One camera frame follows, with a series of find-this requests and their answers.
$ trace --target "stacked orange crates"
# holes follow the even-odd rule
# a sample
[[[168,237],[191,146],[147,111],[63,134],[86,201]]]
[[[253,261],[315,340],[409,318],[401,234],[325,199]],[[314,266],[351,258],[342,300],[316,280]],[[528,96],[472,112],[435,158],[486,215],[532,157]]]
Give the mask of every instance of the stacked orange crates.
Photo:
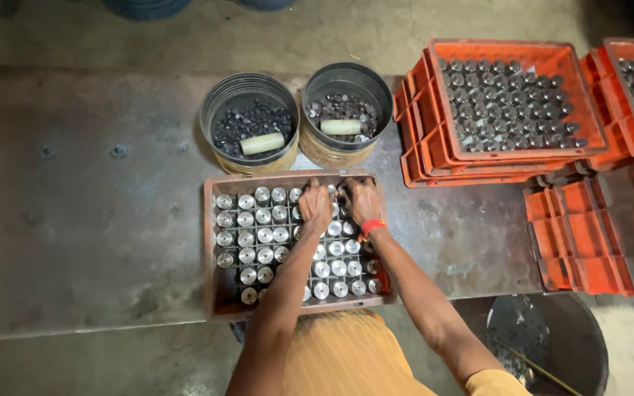
[[[580,64],[609,145],[607,152],[590,159],[597,171],[622,167],[634,159],[634,100],[619,59],[634,60],[634,39],[607,38]]]
[[[538,75],[563,76],[564,89],[576,109],[568,121],[581,125],[578,136],[588,139],[589,144],[570,149],[466,152],[456,139],[442,71],[433,67],[439,58],[517,60],[523,70],[534,68]],[[408,187],[523,182],[606,150],[600,120],[569,43],[432,39],[393,99],[394,118],[400,124],[405,148],[401,165]]]
[[[525,193],[548,290],[634,295],[634,162]]]

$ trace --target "person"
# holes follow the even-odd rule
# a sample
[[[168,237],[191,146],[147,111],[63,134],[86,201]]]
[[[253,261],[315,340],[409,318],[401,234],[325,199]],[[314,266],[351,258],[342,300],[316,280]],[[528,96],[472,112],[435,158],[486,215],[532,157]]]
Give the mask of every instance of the person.
[[[380,195],[371,179],[360,183],[349,178],[339,194],[359,225],[380,218]],[[301,195],[300,239],[247,327],[227,395],[434,395],[413,378],[393,333],[376,313],[353,309],[298,320],[312,256],[332,220],[334,199],[335,193],[315,178]],[[427,345],[467,394],[530,394],[473,335],[387,228],[372,228],[368,240],[399,285],[400,298]]]

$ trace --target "concrete floor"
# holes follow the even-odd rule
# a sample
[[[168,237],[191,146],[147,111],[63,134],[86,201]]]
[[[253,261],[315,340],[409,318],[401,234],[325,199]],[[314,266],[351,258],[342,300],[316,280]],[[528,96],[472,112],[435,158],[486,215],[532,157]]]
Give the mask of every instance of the concrete floor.
[[[298,0],[268,14],[195,0],[170,20],[136,23],[100,1],[22,0],[13,20],[0,20],[0,63],[310,73],[360,59],[403,74],[430,37],[562,40],[583,56],[603,37],[634,34],[618,14],[600,0]],[[586,301],[608,344],[607,394],[634,394],[634,299]],[[460,395],[403,307],[378,312],[416,378]],[[0,395],[219,395],[239,353],[225,326],[206,323],[1,341]]]

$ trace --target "steel table surface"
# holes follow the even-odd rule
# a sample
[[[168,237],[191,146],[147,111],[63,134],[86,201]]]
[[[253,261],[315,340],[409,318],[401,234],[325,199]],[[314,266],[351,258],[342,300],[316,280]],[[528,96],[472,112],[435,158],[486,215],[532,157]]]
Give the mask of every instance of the steel table surface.
[[[0,66],[0,339],[204,320],[201,186],[222,170],[196,119],[223,76]],[[519,184],[408,189],[400,155],[391,123],[360,168],[449,298],[541,291]]]

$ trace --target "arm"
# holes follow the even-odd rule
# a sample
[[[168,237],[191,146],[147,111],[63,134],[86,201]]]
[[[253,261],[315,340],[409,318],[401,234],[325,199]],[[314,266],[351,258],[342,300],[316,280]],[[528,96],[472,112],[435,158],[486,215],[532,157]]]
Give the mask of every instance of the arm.
[[[227,395],[280,395],[283,391],[285,356],[302,307],[312,256],[332,219],[332,201],[326,186],[315,178],[310,180],[299,201],[305,219],[300,239],[248,325]]]
[[[360,184],[347,180],[347,200],[358,224],[380,218],[380,195],[372,180]],[[471,333],[442,291],[393,239],[386,228],[372,229],[368,236],[384,265],[399,285],[400,298],[415,327],[427,344],[445,361],[454,378],[464,385],[481,370],[503,369],[498,360]]]

